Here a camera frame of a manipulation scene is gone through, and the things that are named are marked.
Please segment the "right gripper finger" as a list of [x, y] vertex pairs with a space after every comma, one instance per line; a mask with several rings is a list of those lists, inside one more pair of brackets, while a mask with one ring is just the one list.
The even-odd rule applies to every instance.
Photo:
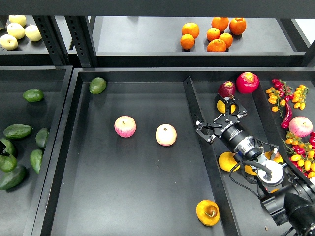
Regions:
[[220, 94], [217, 94], [216, 101], [217, 110], [223, 114], [226, 122], [232, 121], [232, 116], [238, 120], [247, 115], [247, 110], [233, 95], [222, 97]]
[[202, 121], [196, 113], [193, 113], [193, 118], [195, 119], [196, 132], [208, 143], [213, 143], [214, 139], [217, 137], [215, 130], [220, 130], [222, 124], [212, 123]]

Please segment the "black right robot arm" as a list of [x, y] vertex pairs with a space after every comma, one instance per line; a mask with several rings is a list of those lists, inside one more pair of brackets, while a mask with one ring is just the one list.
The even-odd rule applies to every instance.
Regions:
[[[220, 140], [229, 150], [232, 166], [227, 172], [238, 186], [252, 192], [277, 225], [288, 222], [297, 236], [315, 234], [315, 188], [303, 180], [297, 168], [283, 160], [276, 162], [278, 145], [252, 135], [240, 121], [247, 110], [235, 97], [216, 96], [225, 105], [223, 113], [212, 122], [204, 119], [197, 95], [192, 95], [189, 108], [197, 134], [207, 143]], [[232, 177], [238, 170], [243, 179], [256, 186], [252, 190]]]

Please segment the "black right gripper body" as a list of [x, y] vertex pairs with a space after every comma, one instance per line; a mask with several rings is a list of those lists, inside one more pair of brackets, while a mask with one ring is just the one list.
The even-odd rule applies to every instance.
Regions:
[[214, 123], [221, 125], [214, 128], [214, 135], [220, 138], [231, 152], [246, 154], [255, 148], [252, 134], [240, 123], [237, 116], [230, 115], [227, 118], [226, 115], [219, 115], [214, 119]]

